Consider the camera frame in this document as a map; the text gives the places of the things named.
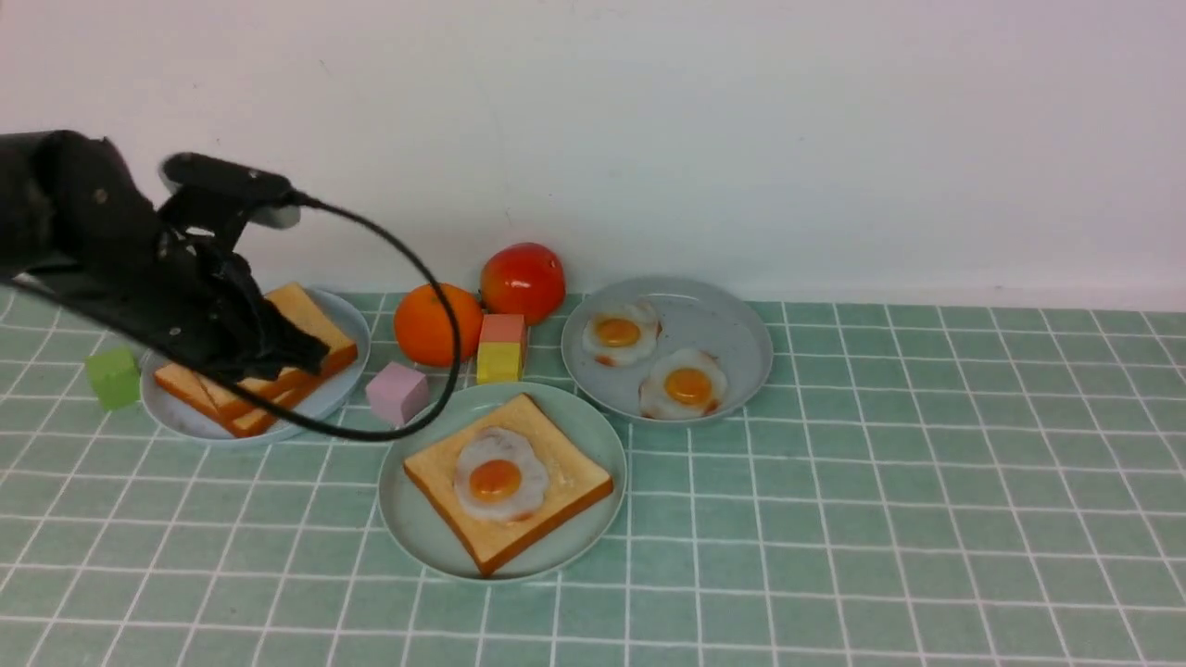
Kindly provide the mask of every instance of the egg white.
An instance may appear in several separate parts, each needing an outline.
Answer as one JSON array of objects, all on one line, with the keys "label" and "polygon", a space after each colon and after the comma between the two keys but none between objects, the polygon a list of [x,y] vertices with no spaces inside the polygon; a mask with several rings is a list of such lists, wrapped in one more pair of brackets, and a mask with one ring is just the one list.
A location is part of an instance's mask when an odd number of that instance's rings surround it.
[{"label": "egg white", "polygon": [[[667,376],[681,368],[694,368],[708,376],[713,385],[709,398],[697,405],[684,405],[668,395]],[[725,371],[712,355],[683,348],[656,360],[650,373],[638,387],[639,413],[649,419],[696,419],[712,413],[725,402],[728,392]]]},{"label": "egg white", "polygon": [[[479,501],[470,491],[470,476],[483,463],[504,459],[519,469],[522,479],[518,489],[496,503]],[[483,428],[473,440],[461,449],[453,474],[453,491],[461,509],[482,521],[519,521],[527,519],[543,504],[548,489],[548,470],[535,456],[527,438],[496,426]]]},{"label": "egg white", "polygon": [[[623,348],[604,345],[597,336],[597,326],[606,319],[626,319],[632,322],[635,326],[638,326],[638,341],[632,345]],[[639,299],[632,304],[623,304],[616,309],[593,313],[588,324],[585,325],[585,332],[581,336],[581,347],[602,366],[631,366],[655,354],[662,329],[659,313],[655,311],[655,306],[650,301]]]}]

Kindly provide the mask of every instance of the orange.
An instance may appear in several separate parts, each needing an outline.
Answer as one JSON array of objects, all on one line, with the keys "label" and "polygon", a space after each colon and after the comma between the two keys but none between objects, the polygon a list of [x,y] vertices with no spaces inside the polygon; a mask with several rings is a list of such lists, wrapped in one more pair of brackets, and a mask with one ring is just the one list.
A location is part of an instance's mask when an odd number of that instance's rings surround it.
[{"label": "orange", "polygon": [[[482,336],[482,306],[473,294],[441,284],[461,329],[461,361],[478,351]],[[395,342],[416,363],[447,368],[453,362],[453,333],[448,316],[431,285],[421,285],[400,301],[393,318]]]}]

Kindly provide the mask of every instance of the yellow block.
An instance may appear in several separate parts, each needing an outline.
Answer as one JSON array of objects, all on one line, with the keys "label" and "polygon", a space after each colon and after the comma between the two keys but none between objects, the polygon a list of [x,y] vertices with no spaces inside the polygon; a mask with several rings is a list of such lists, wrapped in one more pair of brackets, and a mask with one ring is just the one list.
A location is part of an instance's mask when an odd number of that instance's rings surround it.
[{"label": "yellow block", "polygon": [[523,347],[518,343],[478,345],[478,385],[518,382],[523,379]]}]

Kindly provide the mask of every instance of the egg yolk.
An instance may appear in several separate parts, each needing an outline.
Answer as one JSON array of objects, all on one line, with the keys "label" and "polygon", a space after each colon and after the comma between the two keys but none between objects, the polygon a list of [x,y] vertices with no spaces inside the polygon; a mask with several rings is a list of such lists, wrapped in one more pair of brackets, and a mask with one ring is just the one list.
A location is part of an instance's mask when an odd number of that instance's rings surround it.
[{"label": "egg yolk", "polygon": [[495,503],[510,497],[523,482],[523,474],[514,463],[496,458],[473,469],[470,493],[479,502]]},{"label": "egg yolk", "polygon": [[642,336],[637,324],[620,317],[602,319],[597,324],[597,337],[607,348],[633,345]]},{"label": "egg yolk", "polygon": [[713,398],[713,381],[699,368],[677,368],[672,370],[663,388],[668,395],[683,405],[701,405]]}]

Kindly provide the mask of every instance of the green block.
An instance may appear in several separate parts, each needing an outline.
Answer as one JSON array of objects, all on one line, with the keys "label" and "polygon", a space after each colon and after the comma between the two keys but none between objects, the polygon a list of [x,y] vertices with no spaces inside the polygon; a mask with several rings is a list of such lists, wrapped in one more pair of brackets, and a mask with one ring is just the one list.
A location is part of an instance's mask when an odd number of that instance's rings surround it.
[{"label": "green block", "polygon": [[128,348],[87,357],[87,380],[103,409],[119,409],[140,400],[140,370]]}]

